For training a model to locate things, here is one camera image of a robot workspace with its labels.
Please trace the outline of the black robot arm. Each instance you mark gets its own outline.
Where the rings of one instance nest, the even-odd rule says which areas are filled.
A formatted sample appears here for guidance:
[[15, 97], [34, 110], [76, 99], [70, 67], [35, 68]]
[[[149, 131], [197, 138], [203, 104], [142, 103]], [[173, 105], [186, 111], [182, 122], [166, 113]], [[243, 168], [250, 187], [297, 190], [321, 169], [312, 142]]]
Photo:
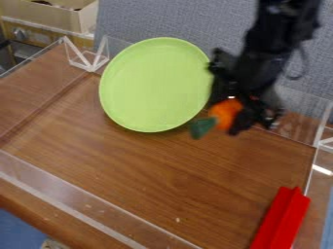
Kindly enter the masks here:
[[214, 50], [209, 71], [214, 84], [209, 106], [222, 105], [226, 115], [214, 115], [214, 123], [231, 135], [253, 125], [270, 129], [284, 115], [274, 91], [278, 77], [294, 53], [304, 54], [304, 42], [313, 38], [320, 27], [318, 12], [322, 0], [260, 0], [257, 18], [245, 36], [241, 54], [230, 65], [223, 64], [225, 52]]

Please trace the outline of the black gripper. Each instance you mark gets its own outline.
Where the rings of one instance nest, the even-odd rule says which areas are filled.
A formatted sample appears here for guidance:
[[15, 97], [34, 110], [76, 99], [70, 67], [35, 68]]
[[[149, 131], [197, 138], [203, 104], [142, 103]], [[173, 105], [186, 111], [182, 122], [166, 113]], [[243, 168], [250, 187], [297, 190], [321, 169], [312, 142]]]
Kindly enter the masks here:
[[238, 135], [253, 125], [273, 129], [285, 114], [281, 99], [274, 90], [277, 73], [269, 72], [269, 60], [254, 53], [243, 52], [234, 57], [221, 48], [213, 50], [209, 72], [214, 76], [207, 106], [235, 98], [243, 109], [237, 113], [227, 130]]

